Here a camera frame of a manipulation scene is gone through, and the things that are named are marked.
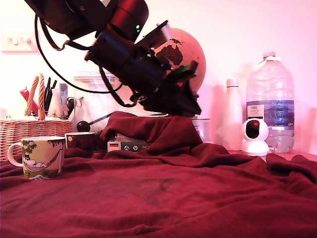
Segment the table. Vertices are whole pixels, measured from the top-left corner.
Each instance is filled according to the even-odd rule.
[[[230,154],[243,154],[242,151],[229,151]],[[285,158],[286,160],[291,160],[295,155],[302,155],[305,158],[312,160],[312,161],[317,161],[317,155],[313,155],[313,154],[309,154],[306,152],[301,152],[299,150],[292,150],[289,153],[283,153],[283,154],[277,154],[283,158]]]

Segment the mug handle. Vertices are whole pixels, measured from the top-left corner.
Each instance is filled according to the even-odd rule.
[[[13,157],[13,149],[15,146],[22,147],[22,144],[21,144],[21,142],[17,142],[17,143],[10,145],[10,147],[8,149],[8,159],[9,159],[10,163],[12,163],[14,166],[23,167],[23,163],[16,162],[16,160]]]

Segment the light switch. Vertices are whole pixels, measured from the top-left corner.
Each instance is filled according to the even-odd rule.
[[[1,34],[1,51],[4,53],[37,52],[34,32],[3,32]]]
[[[19,44],[19,42],[18,42],[18,37],[17,37],[17,36],[15,36],[15,37],[12,38],[12,43],[13,43],[15,46],[17,46],[17,45]]]

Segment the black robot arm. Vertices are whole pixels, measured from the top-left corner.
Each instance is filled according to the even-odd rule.
[[[144,0],[25,0],[39,16],[45,32],[52,30],[65,34],[70,45],[73,40],[96,32],[96,40],[85,60],[91,60],[100,69],[105,68],[131,88],[133,102],[145,110],[191,117],[201,113],[197,97],[189,85],[195,77],[197,63],[172,69],[169,61],[155,56],[154,49],[168,41],[167,21],[158,25],[141,41],[135,43],[149,16]],[[56,50],[63,50],[47,39]],[[118,95],[106,83],[119,103]]]

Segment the water bottle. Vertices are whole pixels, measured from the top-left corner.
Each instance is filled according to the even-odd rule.
[[[243,113],[239,91],[239,80],[227,80],[227,97],[223,115],[223,146],[228,151],[242,149]]]
[[[269,128],[265,142],[272,153],[287,153],[294,146],[294,80],[275,52],[263,61],[247,83],[248,119],[264,119]]]

